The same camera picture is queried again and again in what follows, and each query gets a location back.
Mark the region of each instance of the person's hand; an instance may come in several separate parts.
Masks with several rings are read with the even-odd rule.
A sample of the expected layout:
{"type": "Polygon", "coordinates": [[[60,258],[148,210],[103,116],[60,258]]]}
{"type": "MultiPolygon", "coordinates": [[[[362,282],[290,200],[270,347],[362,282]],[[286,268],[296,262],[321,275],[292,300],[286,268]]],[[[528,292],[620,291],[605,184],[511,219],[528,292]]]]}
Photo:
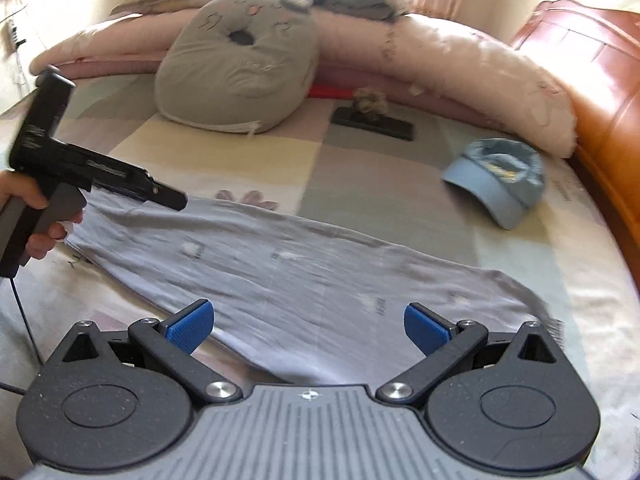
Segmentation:
{"type": "MultiPolygon", "coordinates": [[[[44,209],[49,205],[47,199],[40,192],[40,188],[30,176],[14,171],[0,171],[0,208],[12,196],[18,196],[26,205],[34,209],[44,209]]],[[[82,211],[78,211],[69,219],[75,224],[82,221],[82,211]]],[[[66,237],[64,226],[55,222],[50,225],[46,233],[31,235],[27,242],[26,253],[36,260],[43,259],[56,246],[56,243],[66,237]]]]}

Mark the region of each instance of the gray cloth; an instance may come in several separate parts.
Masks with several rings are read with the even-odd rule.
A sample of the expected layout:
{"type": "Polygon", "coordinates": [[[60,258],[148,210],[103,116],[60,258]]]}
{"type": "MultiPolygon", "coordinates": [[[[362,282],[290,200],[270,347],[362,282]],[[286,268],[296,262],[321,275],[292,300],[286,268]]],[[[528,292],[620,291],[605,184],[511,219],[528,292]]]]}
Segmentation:
{"type": "Polygon", "coordinates": [[[211,300],[216,338],[294,382],[376,388],[416,364],[403,329],[412,301],[494,331],[537,318],[559,333],[502,272],[255,206],[191,198],[176,213],[98,190],[68,243],[171,313],[211,300]]]}
{"type": "Polygon", "coordinates": [[[393,20],[406,13],[408,0],[328,0],[333,12],[370,20],[393,20]]]}
{"type": "Polygon", "coordinates": [[[167,118],[264,132],[305,99],[318,64],[309,0],[214,0],[184,27],[156,75],[167,118]]]}

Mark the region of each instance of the dark gray fabric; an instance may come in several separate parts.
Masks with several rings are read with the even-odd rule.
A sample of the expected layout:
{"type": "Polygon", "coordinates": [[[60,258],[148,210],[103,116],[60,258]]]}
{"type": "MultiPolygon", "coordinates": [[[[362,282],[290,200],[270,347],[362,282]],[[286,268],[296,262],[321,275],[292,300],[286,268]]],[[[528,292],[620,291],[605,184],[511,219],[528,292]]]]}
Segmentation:
{"type": "Polygon", "coordinates": [[[490,330],[537,318],[558,334],[543,301],[502,272],[233,202],[191,198],[177,213],[95,191],[68,243],[169,312],[210,299],[214,336],[290,381],[375,388],[417,363],[403,329],[412,301],[490,330]]]}
{"type": "Polygon", "coordinates": [[[370,20],[392,20],[407,12],[407,0],[328,0],[333,12],[370,20]]]}

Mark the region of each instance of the pink blanket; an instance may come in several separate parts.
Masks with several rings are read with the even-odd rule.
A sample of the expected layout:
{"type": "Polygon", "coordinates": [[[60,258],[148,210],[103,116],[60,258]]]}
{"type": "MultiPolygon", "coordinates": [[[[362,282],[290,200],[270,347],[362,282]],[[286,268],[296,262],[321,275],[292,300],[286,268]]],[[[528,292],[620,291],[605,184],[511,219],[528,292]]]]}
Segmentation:
{"type": "MultiPolygon", "coordinates": [[[[31,73],[48,64],[73,78],[153,72],[197,12],[133,14],[95,25],[35,58],[31,73]]],[[[386,85],[382,89],[391,101],[436,113],[433,106],[446,104],[446,116],[489,127],[503,124],[500,129],[552,155],[571,155],[575,116],[568,96],[546,71],[507,45],[464,25],[415,14],[389,24],[312,12],[325,65],[383,76],[376,81],[386,85]]],[[[327,72],[319,73],[322,77],[327,72]]]]}

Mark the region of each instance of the baseball cap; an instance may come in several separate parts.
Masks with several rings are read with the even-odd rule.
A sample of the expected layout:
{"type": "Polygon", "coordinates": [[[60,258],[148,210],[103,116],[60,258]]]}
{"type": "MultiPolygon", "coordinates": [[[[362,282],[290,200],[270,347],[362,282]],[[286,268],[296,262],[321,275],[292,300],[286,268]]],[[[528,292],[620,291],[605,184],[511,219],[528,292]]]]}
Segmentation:
{"type": "Polygon", "coordinates": [[[516,227],[545,190],[540,154],[511,139],[472,142],[442,178],[473,194],[503,229],[516,227]]]}

